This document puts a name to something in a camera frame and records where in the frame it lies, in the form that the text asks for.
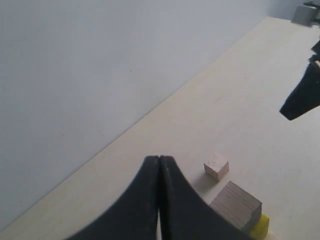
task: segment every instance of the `white wall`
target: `white wall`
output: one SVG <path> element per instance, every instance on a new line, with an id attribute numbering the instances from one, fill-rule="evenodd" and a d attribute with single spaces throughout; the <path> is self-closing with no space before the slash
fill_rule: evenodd
<path id="1" fill-rule="evenodd" d="M 0 1 L 0 229 L 272 10 L 267 0 Z"/>

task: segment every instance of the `wooden table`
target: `wooden table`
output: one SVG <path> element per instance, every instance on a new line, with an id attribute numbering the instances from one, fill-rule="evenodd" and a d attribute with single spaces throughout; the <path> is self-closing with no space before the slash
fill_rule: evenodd
<path id="1" fill-rule="evenodd" d="M 0 233 L 2 240 L 61 240 L 106 210 L 147 155 L 172 155 L 209 203 L 232 180 L 263 202 L 282 240 L 317 239 L 320 109 L 294 121 L 279 109 L 320 35 L 266 18 Z M 203 162 L 229 160 L 217 185 Z"/>

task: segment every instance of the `yellow block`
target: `yellow block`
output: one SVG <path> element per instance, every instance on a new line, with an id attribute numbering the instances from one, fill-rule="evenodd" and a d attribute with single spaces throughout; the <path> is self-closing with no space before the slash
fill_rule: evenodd
<path id="1" fill-rule="evenodd" d="M 250 232 L 250 237 L 255 240 L 263 240 L 268 235 L 270 219 L 267 215 L 262 214 L 258 223 L 253 227 Z"/>

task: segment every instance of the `small wooden cube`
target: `small wooden cube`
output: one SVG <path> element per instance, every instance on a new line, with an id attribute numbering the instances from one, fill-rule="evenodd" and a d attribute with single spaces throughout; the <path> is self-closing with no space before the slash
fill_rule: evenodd
<path id="1" fill-rule="evenodd" d="M 232 181 L 219 192 L 210 207 L 248 235 L 262 216 L 262 203 Z"/>
<path id="2" fill-rule="evenodd" d="M 218 182 L 229 172 L 229 162 L 217 153 L 203 165 L 205 172 Z"/>

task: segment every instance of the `light wooden tabletop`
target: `light wooden tabletop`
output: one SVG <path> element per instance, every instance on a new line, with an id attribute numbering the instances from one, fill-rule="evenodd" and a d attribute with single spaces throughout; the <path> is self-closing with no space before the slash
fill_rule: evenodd
<path id="1" fill-rule="evenodd" d="M 172 155 L 211 202 L 232 180 L 263 202 L 282 240 L 317 239 L 320 108 L 294 121 L 279 109 L 300 81 L 320 30 L 266 18 L 0 233 L 1 240 L 61 240 L 105 211 L 147 155 Z M 203 162 L 229 160 L 217 185 Z"/>

